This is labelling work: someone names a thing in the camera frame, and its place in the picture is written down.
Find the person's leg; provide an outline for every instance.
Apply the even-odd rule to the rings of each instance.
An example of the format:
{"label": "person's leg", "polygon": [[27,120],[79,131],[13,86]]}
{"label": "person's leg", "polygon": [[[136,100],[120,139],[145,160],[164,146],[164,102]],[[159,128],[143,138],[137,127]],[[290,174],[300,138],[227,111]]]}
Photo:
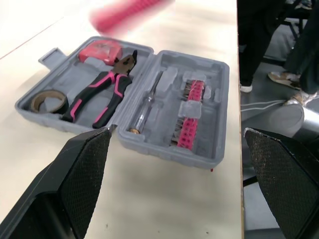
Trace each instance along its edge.
{"label": "person's leg", "polygon": [[286,102],[286,105],[301,104],[306,106],[317,97],[319,90],[319,49],[300,77],[301,91]]}
{"label": "person's leg", "polygon": [[[285,0],[268,0],[266,2],[267,5],[264,5],[262,10],[255,13],[253,26],[248,33],[247,46],[239,57],[240,83],[242,86],[251,86],[253,75],[276,30],[276,19],[283,9]],[[251,5],[256,4],[259,5],[260,1],[251,2]]]}
{"label": "person's leg", "polygon": [[302,35],[290,51],[284,68],[294,74],[300,74],[309,65],[319,41],[319,4],[316,4],[306,23]]}
{"label": "person's leg", "polygon": [[315,5],[302,35],[289,53],[284,68],[286,72],[270,72],[268,77],[279,84],[300,89],[300,73],[303,72],[314,59],[319,44],[319,4]]}
{"label": "person's leg", "polygon": [[237,0],[238,16],[238,42],[239,45],[246,45],[252,26],[255,22],[257,12],[261,12],[268,5],[268,0]]}

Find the roll of tape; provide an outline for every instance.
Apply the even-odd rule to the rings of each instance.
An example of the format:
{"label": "roll of tape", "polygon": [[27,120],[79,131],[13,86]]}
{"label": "roll of tape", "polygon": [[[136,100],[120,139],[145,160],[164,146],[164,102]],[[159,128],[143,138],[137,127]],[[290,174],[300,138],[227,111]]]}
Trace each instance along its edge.
{"label": "roll of tape", "polygon": [[[50,111],[40,112],[39,111],[40,105],[48,97],[59,99],[61,102],[57,107],[53,108]],[[30,104],[30,110],[32,112],[38,113],[38,114],[43,114],[43,113],[64,114],[68,110],[68,108],[69,108],[69,103],[68,103],[67,97],[62,92],[56,91],[56,90],[41,91],[41,92],[37,93],[33,97],[31,104]]]}

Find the pliers handle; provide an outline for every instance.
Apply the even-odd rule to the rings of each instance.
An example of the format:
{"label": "pliers handle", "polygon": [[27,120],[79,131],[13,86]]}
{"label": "pliers handle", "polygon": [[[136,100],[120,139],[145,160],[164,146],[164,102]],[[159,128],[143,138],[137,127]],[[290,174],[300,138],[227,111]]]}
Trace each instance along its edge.
{"label": "pliers handle", "polygon": [[132,80],[128,75],[114,73],[112,71],[101,72],[89,86],[76,96],[68,111],[63,115],[62,120],[75,122],[86,103],[101,91],[115,84],[111,101],[97,116],[92,125],[93,128],[105,126],[113,116],[116,107],[123,100],[126,87],[131,83]]}

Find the chair leg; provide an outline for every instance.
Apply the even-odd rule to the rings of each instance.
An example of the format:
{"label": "chair leg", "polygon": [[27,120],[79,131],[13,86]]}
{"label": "chair leg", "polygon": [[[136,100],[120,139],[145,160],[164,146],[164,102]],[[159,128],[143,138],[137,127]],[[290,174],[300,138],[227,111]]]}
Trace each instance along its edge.
{"label": "chair leg", "polygon": [[304,31],[304,20],[301,18],[299,18],[298,29],[299,29],[299,35],[301,35]]}
{"label": "chair leg", "polygon": [[297,41],[297,39],[298,39],[298,34],[296,33],[296,31],[295,31],[295,29],[294,29],[294,26],[292,25],[291,22],[289,22],[288,26],[290,27],[290,30],[291,30],[291,32],[293,33],[293,36],[294,36],[295,41]]}
{"label": "chair leg", "polygon": [[248,178],[248,179],[244,180],[243,187],[249,186],[249,185],[257,183],[257,182],[258,182],[258,180],[257,180],[256,176]]}

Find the pliers jaw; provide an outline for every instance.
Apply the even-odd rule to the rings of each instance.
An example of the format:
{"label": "pliers jaw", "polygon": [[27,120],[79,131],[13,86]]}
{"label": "pliers jaw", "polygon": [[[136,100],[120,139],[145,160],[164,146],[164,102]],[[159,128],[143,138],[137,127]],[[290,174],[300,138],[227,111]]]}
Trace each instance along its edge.
{"label": "pliers jaw", "polygon": [[137,57],[138,51],[134,50],[132,55],[128,55],[121,60],[116,59],[116,63],[112,71],[118,74],[129,75],[129,73],[137,63]]}

